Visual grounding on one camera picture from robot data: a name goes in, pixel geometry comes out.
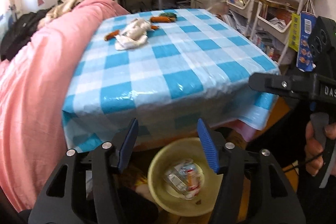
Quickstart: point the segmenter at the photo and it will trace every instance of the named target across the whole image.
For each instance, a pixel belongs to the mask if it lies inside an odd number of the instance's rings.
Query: silver bolt
[[[106,143],[103,143],[101,145],[101,147],[104,148],[104,149],[109,149],[109,148],[111,148],[111,146],[112,146],[112,144],[110,142],[106,142]]]
[[[76,150],[75,150],[75,149],[70,149],[70,150],[67,151],[67,156],[71,157],[71,156],[73,156],[75,153],[76,153]]]
[[[261,153],[262,153],[264,156],[266,156],[266,157],[268,157],[269,155],[271,155],[271,152],[270,152],[269,150],[267,150],[267,149],[263,149],[263,150],[261,151]]]
[[[235,148],[235,145],[234,145],[233,143],[226,143],[226,144],[225,144],[225,147],[226,147],[227,149],[234,149],[234,148]]]

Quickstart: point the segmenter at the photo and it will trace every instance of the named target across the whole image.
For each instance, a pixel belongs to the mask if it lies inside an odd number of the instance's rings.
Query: blue and white tablecloth
[[[278,67],[249,40],[206,10],[166,10],[175,23],[148,32],[140,48],[117,51],[113,30],[135,18],[105,20],[93,35],[73,75],[63,106],[68,148],[89,151],[139,120],[137,143],[195,131],[198,118],[211,126],[239,119],[262,129],[275,96],[252,91],[254,72]]]

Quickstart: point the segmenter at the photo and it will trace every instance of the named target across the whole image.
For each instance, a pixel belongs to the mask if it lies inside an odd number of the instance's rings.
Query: barcode
[[[311,34],[311,21],[308,19],[304,19],[304,32]]]

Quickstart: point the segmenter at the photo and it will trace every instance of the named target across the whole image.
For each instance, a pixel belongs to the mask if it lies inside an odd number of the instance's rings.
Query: black cable
[[[313,160],[316,160],[317,158],[319,158],[320,156],[322,156],[322,154],[323,154],[323,152],[321,152],[320,154],[318,154],[317,156],[315,156],[315,157],[313,157],[313,158],[311,158],[309,160],[306,160],[305,162],[302,162],[302,163],[300,163],[300,164],[298,164],[296,166],[293,166],[292,168],[289,168],[288,170],[285,170],[284,173],[287,173],[287,172],[292,171],[292,170],[294,170],[296,168],[300,168],[302,166],[305,166],[306,164],[308,164],[308,163],[312,162]]]

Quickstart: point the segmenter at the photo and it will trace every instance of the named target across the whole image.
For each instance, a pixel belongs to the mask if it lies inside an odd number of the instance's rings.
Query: pink bed sheet
[[[103,20],[125,14],[112,0],[85,0],[0,63],[0,186],[16,210],[33,207],[67,150],[61,109],[86,45]]]

